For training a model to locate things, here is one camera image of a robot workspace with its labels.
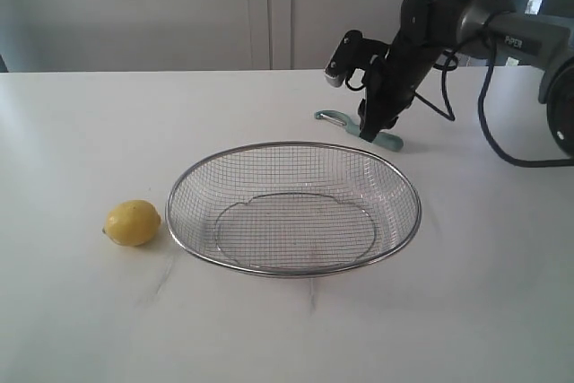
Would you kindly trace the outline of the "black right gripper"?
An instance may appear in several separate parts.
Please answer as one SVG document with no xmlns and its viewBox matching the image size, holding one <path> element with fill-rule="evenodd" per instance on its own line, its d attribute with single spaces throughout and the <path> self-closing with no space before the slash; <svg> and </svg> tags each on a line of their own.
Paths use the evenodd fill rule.
<svg viewBox="0 0 574 383">
<path fill-rule="evenodd" d="M 393 128 L 439 56 L 462 50 L 468 6 L 469 0 L 403 0 L 399 31 L 385 56 L 373 62 L 358 107 L 361 139 L 373 142 L 381 130 Z"/>
</svg>

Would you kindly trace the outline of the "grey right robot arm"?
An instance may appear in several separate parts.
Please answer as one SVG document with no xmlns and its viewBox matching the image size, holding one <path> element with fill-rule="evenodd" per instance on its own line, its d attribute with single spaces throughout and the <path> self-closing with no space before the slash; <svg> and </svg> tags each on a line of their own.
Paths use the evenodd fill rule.
<svg viewBox="0 0 574 383">
<path fill-rule="evenodd" d="M 552 138 L 573 154 L 573 21 L 518 13 L 510 0 L 403 0 L 398 33 L 364 75 L 362 139 L 395 125 L 446 50 L 490 64 L 503 52 L 542 70 L 538 99 Z"/>
</svg>

